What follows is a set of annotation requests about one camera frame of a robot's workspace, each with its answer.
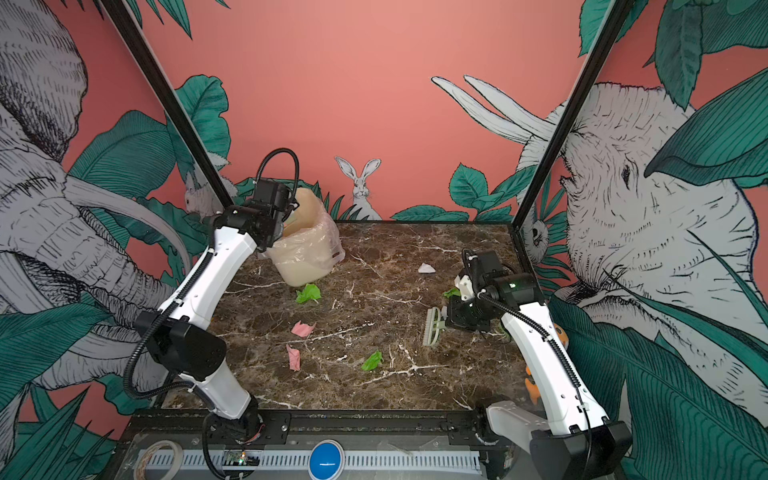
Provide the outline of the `cream trash bin with bag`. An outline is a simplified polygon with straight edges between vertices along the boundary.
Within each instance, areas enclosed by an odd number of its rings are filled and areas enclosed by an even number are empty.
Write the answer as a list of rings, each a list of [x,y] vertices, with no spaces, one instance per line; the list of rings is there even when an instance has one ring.
[[[284,222],[282,238],[265,255],[289,286],[302,287],[328,275],[345,251],[337,225],[315,194],[300,187],[296,200],[299,207]]]

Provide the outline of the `light green hand brush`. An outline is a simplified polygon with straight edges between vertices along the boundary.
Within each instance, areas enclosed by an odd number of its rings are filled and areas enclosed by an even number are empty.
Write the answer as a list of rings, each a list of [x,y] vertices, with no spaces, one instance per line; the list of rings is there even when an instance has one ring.
[[[445,316],[443,315],[443,310],[438,307],[430,308],[427,311],[425,319],[422,345],[426,347],[435,346],[438,342],[440,333],[445,328]]]

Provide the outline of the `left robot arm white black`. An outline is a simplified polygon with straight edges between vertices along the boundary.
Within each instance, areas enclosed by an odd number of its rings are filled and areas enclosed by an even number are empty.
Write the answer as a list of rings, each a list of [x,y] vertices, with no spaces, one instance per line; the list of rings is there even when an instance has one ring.
[[[207,406],[215,424],[240,444],[263,429],[257,400],[235,379],[223,339],[209,332],[212,315],[242,264],[280,239],[284,221],[298,207],[295,186],[258,179],[252,197],[214,217],[207,248],[190,274],[160,307],[141,313],[134,327],[141,338],[129,357],[123,388],[134,399],[187,389]],[[134,373],[143,352],[178,376],[178,381],[140,391]]]

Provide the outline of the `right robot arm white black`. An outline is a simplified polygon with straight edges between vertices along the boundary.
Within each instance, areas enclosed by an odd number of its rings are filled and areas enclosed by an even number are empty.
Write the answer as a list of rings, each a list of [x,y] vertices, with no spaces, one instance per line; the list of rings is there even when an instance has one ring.
[[[538,282],[493,251],[461,253],[447,307],[454,328],[479,331],[494,319],[511,336],[538,389],[545,414],[511,401],[483,407],[477,437],[506,439],[527,452],[543,479],[596,479],[612,474],[632,444],[627,425],[612,420],[583,382],[557,333]]]

